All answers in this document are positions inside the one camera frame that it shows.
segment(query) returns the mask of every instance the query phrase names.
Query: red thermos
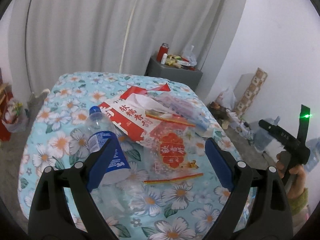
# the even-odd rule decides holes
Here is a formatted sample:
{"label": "red thermos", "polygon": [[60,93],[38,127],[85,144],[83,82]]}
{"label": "red thermos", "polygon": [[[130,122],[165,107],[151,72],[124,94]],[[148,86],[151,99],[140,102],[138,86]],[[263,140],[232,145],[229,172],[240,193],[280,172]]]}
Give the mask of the red thermos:
{"label": "red thermos", "polygon": [[160,49],[159,49],[159,53],[158,53],[158,56],[157,56],[157,61],[161,61],[162,59],[162,56],[164,53],[168,54],[168,50],[169,50],[169,45],[166,44],[166,43],[162,43]]}

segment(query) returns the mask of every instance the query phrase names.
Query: small white bottle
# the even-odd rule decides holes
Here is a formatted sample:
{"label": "small white bottle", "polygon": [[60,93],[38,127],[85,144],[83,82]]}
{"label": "small white bottle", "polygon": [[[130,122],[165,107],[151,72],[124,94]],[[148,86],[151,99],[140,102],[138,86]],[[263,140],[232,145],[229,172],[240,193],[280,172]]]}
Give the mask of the small white bottle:
{"label": "small white bottle", "polygon": [[161,59],[161,64],[165,64],[165,61],[166,61],[166,59],[167,59],[167,56],[168,56],[168,54],[166,54],[166,53],[164,53],[163,54],[163,56],[162,56],[162,59]]}

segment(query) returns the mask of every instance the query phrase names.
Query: blue bottle cap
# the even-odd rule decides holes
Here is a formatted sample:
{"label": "blue bottle cap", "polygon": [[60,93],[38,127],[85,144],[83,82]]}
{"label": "blue bottle cap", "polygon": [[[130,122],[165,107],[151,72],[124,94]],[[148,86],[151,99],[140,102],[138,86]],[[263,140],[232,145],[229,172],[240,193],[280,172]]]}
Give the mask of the blue bottle cap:
{"label": "blue bottle cap", "polygon": [[93,114],[93,113],[101,113],[100,107],[98,106],[91,107],[89,110],[89,114]]}

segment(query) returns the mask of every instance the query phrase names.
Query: green sleeve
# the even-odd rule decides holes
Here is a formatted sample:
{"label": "green sleeve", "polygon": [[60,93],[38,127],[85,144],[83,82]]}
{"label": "green sleeve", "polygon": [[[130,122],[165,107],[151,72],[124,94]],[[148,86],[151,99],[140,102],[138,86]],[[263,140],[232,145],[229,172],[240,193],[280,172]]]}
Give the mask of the green sleeve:
{"label": "green sleeve", "polygon": [[300,197],[288,201],[292,215],[298,214],[308,203],[308,189],[305,188]]}

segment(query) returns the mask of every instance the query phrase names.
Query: clear plastic wrapper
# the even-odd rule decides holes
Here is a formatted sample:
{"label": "clear plastic wrapper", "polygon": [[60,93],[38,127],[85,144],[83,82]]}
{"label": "clear plastic wrapper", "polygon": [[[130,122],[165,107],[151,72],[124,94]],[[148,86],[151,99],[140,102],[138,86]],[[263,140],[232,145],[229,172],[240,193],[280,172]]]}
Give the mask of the clear plastic wrapper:
{"label": "clear plastic wrapper", "polygon": [[154,143],[144,147],[150,178],[144,183],[166,183],[202,176],[188,149],[195,143],[192,128],[162,122],[151,133]]}
{"label": "clear plastic wrapper", "polygon": [[195,124],[195,131],[199,135],[202,136],[209,129],[210,121],[205,117],[203,111],[184,98],[174,97],[169,92],[163,92],[154,99],[187,119],[188,122]]}

